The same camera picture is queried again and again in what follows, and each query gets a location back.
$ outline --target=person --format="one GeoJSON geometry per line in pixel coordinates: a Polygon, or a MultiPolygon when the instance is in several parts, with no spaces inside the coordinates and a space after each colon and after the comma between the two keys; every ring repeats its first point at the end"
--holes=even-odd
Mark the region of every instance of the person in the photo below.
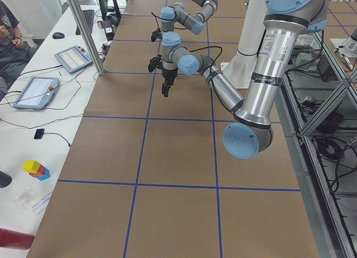
{"type": "Polygon", "coordinates": [[[0,0],[0,77],[11,87],[36,52],[22,41],[19,21],[0,0]]]}

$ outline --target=industrial robot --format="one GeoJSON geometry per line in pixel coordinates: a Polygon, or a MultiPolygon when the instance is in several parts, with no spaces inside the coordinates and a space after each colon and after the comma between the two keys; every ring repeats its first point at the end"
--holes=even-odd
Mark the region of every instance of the industrial robot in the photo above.
{"type": "Polygon", "coordinates": [[[202,75],[233,115],[233,122],[223,133],[226,150],[239,159],[250,159],[273,140],[269,114],[297,36],[325,28],[329,0],[265,0],[267,11],[263,23],[266,31],[245,98],[211,57],[189,52],[174,31],[175,22],[179,22],[192,33],[199,34],[218,9],[218,0],[192,1],[202,8],[193,15],[179,2],[161,9],[161,28],[153,32],[151,38],[152,41],[162,39],[162,50],[150,60],[149,71],[162,70],[165,97],[168,97],[178,69],[185,75],[197,72],[202,75]]]}

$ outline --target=tablet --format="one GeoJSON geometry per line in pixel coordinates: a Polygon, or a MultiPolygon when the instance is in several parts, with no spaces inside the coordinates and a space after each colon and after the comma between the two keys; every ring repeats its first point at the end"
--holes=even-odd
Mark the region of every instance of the tablet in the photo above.
{"type": "Polygon", "coordinates": [[[13,104],[16,109],[43,109],[52,100],[58,78],[32,77],[13,104]]]}
{"type": "Polygon", "coordinates": [[[93,63],[89,53],[81,46],[73,46],[55,54],[58,62],[73,74],[93,63]]]}

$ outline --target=person's hand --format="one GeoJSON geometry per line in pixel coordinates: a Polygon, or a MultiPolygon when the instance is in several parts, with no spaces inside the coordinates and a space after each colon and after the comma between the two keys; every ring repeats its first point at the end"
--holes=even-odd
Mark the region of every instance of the person's hand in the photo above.
{"type": "Polygon", "coordinates": [[[10,35],[10,33],[7,30],[7,28],[3,25],[0,25],[0,39],[8,37],[9,35],[10,35]]]}
{"type": "Polygon", "coordinates": [[[12,43],[15,45],[15,47],[17,47],[19,49],[23,49],[23,47],[24,47],[23,41],[21,39],[15,38],[12,40],[12,43]]]}

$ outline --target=yellow cube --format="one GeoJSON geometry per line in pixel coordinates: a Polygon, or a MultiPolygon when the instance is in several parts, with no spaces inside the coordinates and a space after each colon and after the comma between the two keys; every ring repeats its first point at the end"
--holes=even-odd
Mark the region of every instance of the yellow cube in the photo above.
{"type": "Polygon", "coordinates": [[[36,160],[26,160],[22,166],[22,169],[28,173],[37,173],[41,164],[36,160]]]}

